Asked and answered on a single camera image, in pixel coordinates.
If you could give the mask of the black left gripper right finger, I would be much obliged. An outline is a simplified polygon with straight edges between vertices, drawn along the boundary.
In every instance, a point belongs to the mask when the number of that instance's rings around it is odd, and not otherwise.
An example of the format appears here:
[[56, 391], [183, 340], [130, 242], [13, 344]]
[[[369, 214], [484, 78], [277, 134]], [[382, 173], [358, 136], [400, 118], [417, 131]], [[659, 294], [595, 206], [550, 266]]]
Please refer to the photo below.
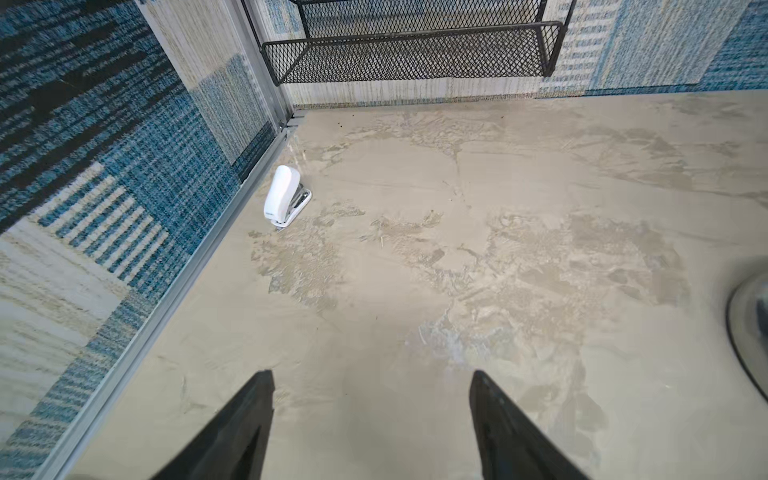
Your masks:
[[485, 479], [588, 479], [482, 370], [469, 402]]

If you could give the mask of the small white stapler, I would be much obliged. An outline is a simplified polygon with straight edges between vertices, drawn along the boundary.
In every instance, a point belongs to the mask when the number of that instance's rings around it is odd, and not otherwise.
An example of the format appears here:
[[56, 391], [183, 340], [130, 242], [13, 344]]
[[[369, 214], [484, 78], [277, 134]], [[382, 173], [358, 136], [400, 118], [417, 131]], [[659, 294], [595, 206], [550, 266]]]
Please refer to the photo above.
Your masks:
[[285, 229], [311, 199], [312, 192], [301, 182], [300, 172], [293, 167], [279, 165], [264, 203], [264, 217], [276, 229]]

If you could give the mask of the chrome wine glass rack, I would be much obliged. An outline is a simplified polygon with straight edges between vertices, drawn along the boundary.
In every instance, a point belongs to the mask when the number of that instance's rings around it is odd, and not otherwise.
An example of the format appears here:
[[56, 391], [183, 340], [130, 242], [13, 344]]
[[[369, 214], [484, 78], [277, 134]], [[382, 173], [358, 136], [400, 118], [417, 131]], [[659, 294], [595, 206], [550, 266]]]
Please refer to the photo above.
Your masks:
[[767, 400], [767, 272], [752, 275], [731, 293], [726, 329], [747, 377]]

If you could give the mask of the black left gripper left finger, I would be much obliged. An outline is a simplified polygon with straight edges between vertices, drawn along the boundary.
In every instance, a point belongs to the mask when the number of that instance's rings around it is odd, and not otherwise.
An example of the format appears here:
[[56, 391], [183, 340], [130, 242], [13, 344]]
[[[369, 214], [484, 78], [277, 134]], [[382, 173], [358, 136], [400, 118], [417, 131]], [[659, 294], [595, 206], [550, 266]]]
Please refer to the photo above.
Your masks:
[[259, 479], [274, 408], [270, 370], [256, 372], [156, 479]]

